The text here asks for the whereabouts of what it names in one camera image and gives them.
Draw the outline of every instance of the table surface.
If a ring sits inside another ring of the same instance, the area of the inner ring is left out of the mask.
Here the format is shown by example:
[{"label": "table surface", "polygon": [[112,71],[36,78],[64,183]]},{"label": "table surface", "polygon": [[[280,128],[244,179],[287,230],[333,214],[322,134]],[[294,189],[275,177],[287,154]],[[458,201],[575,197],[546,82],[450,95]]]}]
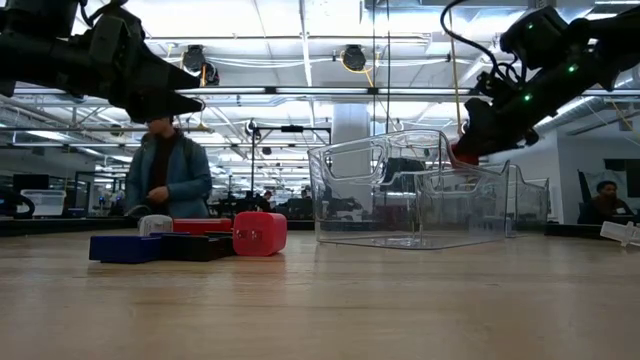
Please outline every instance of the table surface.
[{"label": "table surface", "polygon": [[100,264],[88,234],[0,239],[3,359],[639,358],[640,251],[525,237]]}]

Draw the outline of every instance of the red box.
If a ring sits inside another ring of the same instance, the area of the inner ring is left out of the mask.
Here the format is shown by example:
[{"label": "red box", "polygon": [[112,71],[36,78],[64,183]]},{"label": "red box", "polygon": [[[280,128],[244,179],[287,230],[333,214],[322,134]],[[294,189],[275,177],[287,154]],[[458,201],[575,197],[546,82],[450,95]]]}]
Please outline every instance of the red box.
[{"label": "red box", "polygon": [[241,256],[271,256],[287,245],[287,218],[282,214],[243,212],[236,216],[233,249]]},{"label": "red box", "polygon": [[175,219],[173,232],[205,235],[208,232],[231,232],[229,219]]}]

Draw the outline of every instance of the blue jacket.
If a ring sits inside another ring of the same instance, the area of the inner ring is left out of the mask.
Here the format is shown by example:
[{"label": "blue jacket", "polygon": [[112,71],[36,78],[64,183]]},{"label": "blue jacket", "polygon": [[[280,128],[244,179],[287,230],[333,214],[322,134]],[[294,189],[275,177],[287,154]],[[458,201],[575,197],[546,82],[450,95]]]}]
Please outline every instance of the blue jacket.
[{"label": "blue jacket", "polygon": [[[212,180],[207,153],[193,140],[182,134],[179,136],[169,157],[167,168],[169,215],[180,219],[208,218],[209,210],[204,199],[208,198],[211,192]],[[125,189],[127,210],[144,204],[147,194],[152,190],[149,189],[149,173],[155,154],[155,140],[151,136],[145,136],[142,146],[133,155],[129,174],[127,174]]]}]

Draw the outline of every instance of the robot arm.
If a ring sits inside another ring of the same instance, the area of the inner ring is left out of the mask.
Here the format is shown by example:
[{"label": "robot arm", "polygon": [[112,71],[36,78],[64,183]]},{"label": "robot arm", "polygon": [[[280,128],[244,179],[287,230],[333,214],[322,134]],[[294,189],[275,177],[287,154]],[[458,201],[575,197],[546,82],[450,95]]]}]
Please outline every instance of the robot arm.
[{"label": "robot arm", "polygon": [[[0,94],[12,96],[21,81],[96,96],[138,123],[201,111],[202,103],[174,92],[200,80],[151,53],[126,2],[112,0],[88,17],[87,0],[7,0],[0,8]],[[90,28],[71,36],[79,4]]]},{"label": "robot arm", "polygon": [[[638,30],[640,6],[613,18],[570,24],[552,7],[520,19],[501,36],[501,50],[538,72],[519,82],[499,78],[495,70],[478,77],[475,89],[492,101],[465,103],[469,122],[456,155],[489,155],[518,148],[523,140],[535,144],[538,122],[596,84],[612,91],[620,72],[640,63],[640,46],[623,40]],[[595,46],[590,39],[597,40]]]}]

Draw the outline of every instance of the person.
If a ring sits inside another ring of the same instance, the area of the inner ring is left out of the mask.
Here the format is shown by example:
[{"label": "person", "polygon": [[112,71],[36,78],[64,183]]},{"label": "person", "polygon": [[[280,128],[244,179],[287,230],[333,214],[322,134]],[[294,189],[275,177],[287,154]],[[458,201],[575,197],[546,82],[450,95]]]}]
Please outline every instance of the person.
[{"label": "person", "polygon": [[147,127],[127,174],[127,210],[147,205],[154,214],[208,218],[212,180],[205,149],[174,128],[170,117]]},{"label": "person", "polygon": [[271,198],[273,194],[271,191],[267,190],[264,195],[258,199],[258,208],[262,212],[271,212]]},{"label": "person", "polygon": [[602,181],[596,190],[598,195],[580,212],[579,224],[602,225],[605,221],[615,221],[616,216],[634,216],[629,206],[618,199],[618,185],[615,182]]}]

